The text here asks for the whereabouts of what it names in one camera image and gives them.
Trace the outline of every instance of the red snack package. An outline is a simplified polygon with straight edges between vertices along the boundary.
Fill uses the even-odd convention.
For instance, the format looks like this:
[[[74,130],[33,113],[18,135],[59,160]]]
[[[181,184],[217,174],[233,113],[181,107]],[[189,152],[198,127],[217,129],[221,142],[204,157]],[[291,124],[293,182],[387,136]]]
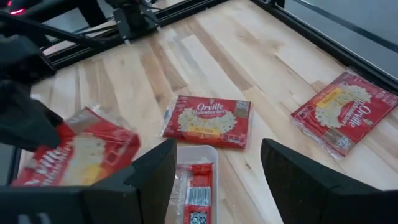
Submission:
[[[165,224],[211,224],[213,164],[177,165]]]
[[[137,134],[88,108],[56,130],[61,144],[39,147],[13,186],[91,185],[128,166],[140,146]]]
[[[162,136],[244,149],[251,106],[249,101],[178,96],[165,113]]]
[[[292,113],[302,131],[336,157],[370,132],[398,102],[398,97],[345,72]]]

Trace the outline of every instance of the red light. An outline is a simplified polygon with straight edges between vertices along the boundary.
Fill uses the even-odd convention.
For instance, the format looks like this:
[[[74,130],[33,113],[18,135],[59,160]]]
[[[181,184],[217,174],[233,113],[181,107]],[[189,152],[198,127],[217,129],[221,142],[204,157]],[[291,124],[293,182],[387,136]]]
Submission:
[[[20,10],[17,10],[17,11],[10,12],[10,14],[11,15],[17,15],[17,14],[20,14],[20,13],[22,13],[24,11],[25,11],[25,9],[20,9]]]

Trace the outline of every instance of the orville redenbacher's popcorn box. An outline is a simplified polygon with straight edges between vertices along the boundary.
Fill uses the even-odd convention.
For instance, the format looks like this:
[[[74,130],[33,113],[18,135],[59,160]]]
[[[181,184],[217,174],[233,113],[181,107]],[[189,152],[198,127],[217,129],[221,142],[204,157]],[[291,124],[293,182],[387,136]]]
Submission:
[[[165,112],[161,135],[244,149],[248,142],[251,111],[249,101],[178,96]]]
[[[140,142],[101,110],[85,108],[56,127],[61,144],[39,147],[13,186],[91,185],[128,166]]]
[[[294,122],[332,155],[342,157],[398,104],[398,97],[345,72],[297,111]]]

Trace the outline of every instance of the wooden surface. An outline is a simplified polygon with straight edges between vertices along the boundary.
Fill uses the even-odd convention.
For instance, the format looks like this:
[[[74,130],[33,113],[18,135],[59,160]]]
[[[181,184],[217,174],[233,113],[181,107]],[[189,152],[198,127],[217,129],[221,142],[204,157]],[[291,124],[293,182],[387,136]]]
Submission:
[[[302,134],[290,113],[345,67],[247,0],[230,0],[149,37],[59,71],[32,90],[67,118],[113,107],[139,131],[139,155],[164,139],[162,114],[178,94],[254,103],[249,147],[218,150],[220,223],[282,223],[260,161],[263,138],[379,189],[398,189],[398,109],[342,161]]]

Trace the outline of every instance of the yellow label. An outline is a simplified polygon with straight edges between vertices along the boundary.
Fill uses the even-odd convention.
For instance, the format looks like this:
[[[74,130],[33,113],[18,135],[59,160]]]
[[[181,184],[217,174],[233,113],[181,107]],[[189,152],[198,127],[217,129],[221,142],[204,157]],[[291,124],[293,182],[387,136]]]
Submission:
[[[203,128],[203,127],[199,127],[199,126],[190,126],[188,128],[188,132],[189,133],[198,133],[198,134],[209,134],[209,135],[217,136],[217,137],[220,135],[219,129]]]
[[[326,108],[330,102],[333,102],[337,98],[337,96],[340,96],[342,93],[343,90],[341,88],[335,88],[325,97],[323,97],[320,101],[318,101],[317,107]]]
[[[102,171],[102,168],[99,164],[90,165],[85,169],[83,172],[82,184],[83,185],[90,185],[96,182],[98,175]]]

